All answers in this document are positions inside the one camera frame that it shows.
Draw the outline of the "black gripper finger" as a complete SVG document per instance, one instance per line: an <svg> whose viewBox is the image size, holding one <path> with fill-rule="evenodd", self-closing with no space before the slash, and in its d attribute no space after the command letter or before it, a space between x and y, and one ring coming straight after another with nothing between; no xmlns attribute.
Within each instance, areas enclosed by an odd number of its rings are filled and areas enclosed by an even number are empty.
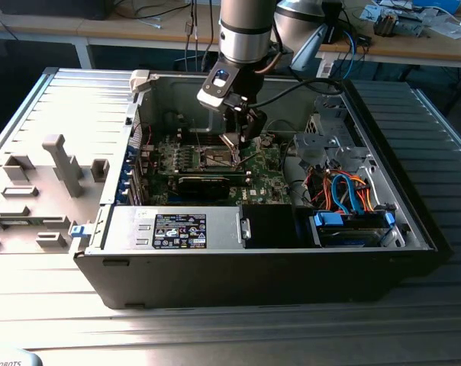
<svg viewBox="0 0 461 366"><path fill-rule="evenodd" d="M266 122L266 113L258 108L249 108L246 105L235 107L234 123L238 147L248 147L252 139L260 136Z"/></svg>

